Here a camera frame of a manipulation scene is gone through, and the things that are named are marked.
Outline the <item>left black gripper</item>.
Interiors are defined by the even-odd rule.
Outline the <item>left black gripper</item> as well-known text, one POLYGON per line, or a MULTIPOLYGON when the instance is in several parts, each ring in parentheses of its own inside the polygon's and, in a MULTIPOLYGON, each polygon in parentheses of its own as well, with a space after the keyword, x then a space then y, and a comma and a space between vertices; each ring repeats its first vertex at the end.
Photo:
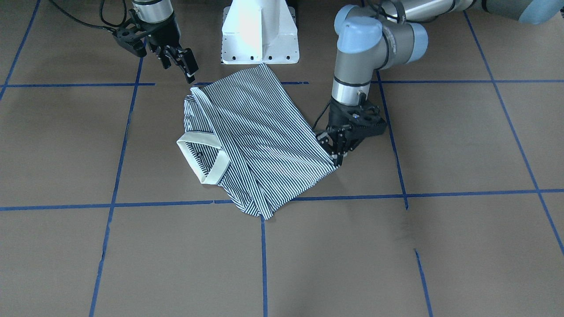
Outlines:
POLYGON ((341 166, 344 157, 364 139, 381 135, 387 128, 379 107, 367 99, 356 106, 347 106, 330 99, 317 119, 320 120, 327 110, 328 124, 325 129, 317 131, 317 141, 330 155, 335 167, 341 166))

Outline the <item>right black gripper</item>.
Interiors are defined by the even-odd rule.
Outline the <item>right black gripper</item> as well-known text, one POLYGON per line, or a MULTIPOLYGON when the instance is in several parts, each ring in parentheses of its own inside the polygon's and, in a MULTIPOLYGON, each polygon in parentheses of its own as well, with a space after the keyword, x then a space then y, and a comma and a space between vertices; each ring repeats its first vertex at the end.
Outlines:
POLYGON ((156 55, 161 54, 164 70, 174 64, 181 69, 188 84, 195 82, 195 74, 199 66, 192 49, 181 47, 181 32, 176 18, 167 18, 158 23, 143 22, 143 28, 148 32, 151 52, 156 55))

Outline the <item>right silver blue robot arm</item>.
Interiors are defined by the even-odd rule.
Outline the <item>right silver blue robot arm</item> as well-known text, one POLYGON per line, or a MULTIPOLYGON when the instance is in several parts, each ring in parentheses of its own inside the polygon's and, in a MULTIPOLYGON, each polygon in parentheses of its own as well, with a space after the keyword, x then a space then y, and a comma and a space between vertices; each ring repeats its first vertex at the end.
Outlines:
POLYGON ((188 84, 195 81, 199 70, 191 48, 182 48, 181 31, 170 0, 133 0, 133 9, 147 33, 151 52, 161 61, 164 69, 175 64, 185 75, 188 84))

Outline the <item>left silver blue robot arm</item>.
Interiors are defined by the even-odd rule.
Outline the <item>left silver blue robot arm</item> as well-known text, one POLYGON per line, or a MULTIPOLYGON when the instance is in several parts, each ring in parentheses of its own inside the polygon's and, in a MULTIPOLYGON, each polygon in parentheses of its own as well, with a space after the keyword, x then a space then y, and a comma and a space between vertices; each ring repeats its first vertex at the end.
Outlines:
POLYGON ((542 24, 562 8, 561 0, 370 0, 346 5, 334 21, 338 36, 328 124, 316 132, 335 166, 364 139, 381 135, 387 123, 369 102, 376 70, 419 60, 427 51, 427 22, 470 8, 521 23, 542 24))

